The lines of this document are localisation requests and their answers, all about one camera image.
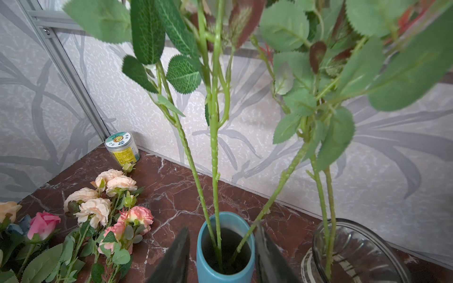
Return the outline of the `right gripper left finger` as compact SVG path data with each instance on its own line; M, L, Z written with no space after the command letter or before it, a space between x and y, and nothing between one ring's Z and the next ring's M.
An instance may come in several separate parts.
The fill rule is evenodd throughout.
M186 283L190 256L189 229L184 227L147 283Z

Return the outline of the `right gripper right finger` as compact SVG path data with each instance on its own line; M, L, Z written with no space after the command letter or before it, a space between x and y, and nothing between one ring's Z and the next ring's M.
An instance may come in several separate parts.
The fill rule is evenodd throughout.
M277 246L260 224L257 226L255 239L256 273L259 283L300 282Z

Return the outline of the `cream rose cluster stem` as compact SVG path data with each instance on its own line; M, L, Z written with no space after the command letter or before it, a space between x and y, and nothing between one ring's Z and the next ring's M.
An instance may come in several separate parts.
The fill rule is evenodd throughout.
M218 197L218 132L230 118L231 74L235 52L250 38L258 27L265 1L233 1L228 22L224 21L226 2L217 1L215 15L205 11L203 1L197 1L197 11L189 20L194 26L199 52L202 57L202 78L206 88L205 113L210 129L212 162L212 191L214 222L211 239L217 257L219 272L224 272L222 258L221 221Z

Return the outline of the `single pink rose stem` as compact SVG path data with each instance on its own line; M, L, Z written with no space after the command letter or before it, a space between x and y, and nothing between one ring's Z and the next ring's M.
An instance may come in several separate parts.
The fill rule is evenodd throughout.
M304 143L256 217L264 218L295 172L309 160L326 239L326 265L333 264L336 215L330 165L348 148L355 132L342 106L346 65L367 42L355 15L360 1L277 1L258 13L258 28L274 55L260 51L273 80L271 94L284 112L273 134L280 144L298 136Z

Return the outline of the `pink peach rose stem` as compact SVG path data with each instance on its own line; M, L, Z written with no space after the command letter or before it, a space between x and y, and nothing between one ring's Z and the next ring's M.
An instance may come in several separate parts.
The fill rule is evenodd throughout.
M149 93L177 129L192 171L195 162L180 122L172 90L193 93L201 84L202 57L194 26L175 1L68 1L64 12L95 39L111 44L130 41L133 54L122 72Z

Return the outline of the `cream peach rose stem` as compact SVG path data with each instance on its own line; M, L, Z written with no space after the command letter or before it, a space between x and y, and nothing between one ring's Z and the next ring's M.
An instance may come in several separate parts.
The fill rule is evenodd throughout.
M453 64L453 4L360 2L355 20L368 40L346 65L342 106L366 97L377 112L400 111L422 99Z

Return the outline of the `teal ceramic vase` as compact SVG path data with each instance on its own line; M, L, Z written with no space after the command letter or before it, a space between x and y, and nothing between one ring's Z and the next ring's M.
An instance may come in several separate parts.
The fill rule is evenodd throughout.
M230 262L235 249L250 227L242 217L232 212L221 212L219 218L224 272L220 272L208 226L204 223L197 239L198 282L251 283L256 261L256 243L253 236L247 239L235 261Z

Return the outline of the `clear glass vase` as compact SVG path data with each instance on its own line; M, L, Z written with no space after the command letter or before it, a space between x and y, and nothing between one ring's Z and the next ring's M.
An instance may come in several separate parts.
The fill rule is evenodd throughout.
M312 247L301 262L304 283L410 283L409 270L392 248L367 227L336 220L331 279L325 270L327 244L324 226L313 234Z

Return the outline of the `small pink rose stem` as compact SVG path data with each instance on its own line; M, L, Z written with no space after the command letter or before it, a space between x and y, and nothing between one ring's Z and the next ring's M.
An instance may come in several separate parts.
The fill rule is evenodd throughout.
M117 222L97 240L97 254L92 265L90 283L118 283L129 272L133 245L143 240L153 224L151 211L134 206L122 211Z

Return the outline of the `pale peach rose cluster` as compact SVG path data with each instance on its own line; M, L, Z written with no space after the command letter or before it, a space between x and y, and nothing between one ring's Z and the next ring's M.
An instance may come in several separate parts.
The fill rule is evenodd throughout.
M75 283L85 265L82 259L93 256L95 262L100 235L117 222L122 211L138 206L137 197L143 191L126 170L101 172L92 185L73 192L64 202L66 215L76 218L78 227L66 236L48 282Z

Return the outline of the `magenta rose bud stem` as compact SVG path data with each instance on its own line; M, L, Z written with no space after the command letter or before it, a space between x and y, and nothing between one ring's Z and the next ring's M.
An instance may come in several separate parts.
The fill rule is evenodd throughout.
M39 212L29 223L26 235L25 258L17 273L20 283L42 283L55 270L62 252L61 245L41 251L55 232L60 217L48 212Z

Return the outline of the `small tape roll jar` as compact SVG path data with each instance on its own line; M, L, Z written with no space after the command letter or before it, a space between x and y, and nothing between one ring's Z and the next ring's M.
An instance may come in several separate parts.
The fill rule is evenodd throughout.
M112 134L104 144L120 166L136 163L140 159L139 149L130 132Z

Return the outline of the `peach rose on hydrangea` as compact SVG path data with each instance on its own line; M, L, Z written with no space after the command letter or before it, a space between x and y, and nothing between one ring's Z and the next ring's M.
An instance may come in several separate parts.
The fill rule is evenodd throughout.
M18 211L22 208L21 205L17 204L16 202L9 201L9 202L1 202L0 204L0 221L3 221L9 215L9 220L14 223L17 217Z

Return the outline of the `aluminium back crossbar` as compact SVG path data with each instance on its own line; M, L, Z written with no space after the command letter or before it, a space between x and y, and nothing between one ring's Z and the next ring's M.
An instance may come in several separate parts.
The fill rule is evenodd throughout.
M32 11L30 8L26 8L25 11L32 17L33 22L38 27L83 31L79 24L75 23L65 12L48 10ZM258 58L258 51L248 41L235 55L244 58Z

